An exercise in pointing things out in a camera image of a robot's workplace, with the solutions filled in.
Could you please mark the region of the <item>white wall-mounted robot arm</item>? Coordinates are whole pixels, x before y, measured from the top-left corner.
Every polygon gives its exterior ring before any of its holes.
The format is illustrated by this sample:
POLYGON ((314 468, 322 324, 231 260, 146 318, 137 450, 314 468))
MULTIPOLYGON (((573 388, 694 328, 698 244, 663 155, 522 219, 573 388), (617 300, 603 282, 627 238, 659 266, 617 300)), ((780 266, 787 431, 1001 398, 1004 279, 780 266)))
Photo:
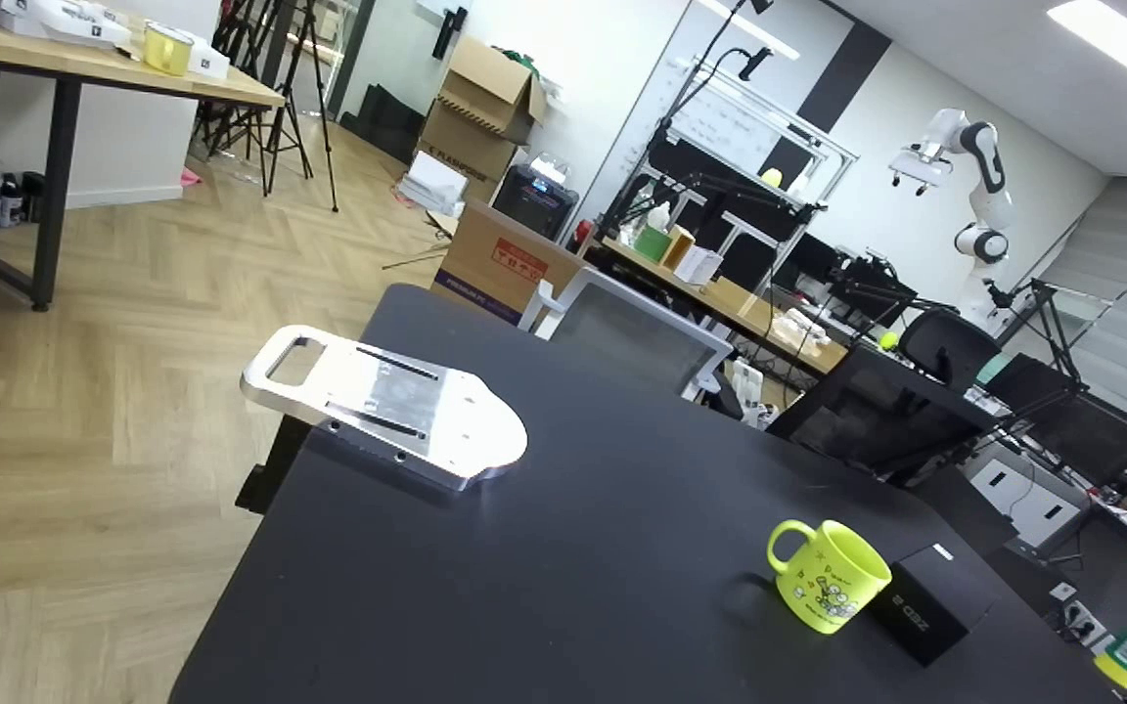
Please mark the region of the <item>white wall-mounted robot arm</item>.
POLYGON ((887 159, 887 179, 927 193, 956 178, 960 165, 971 165, 971 219, 952 236, 952 247, 997 266, 1008 255, 1014 193, 995 123, 974 123, 965 110, 937 110, 922 136, 887 159))

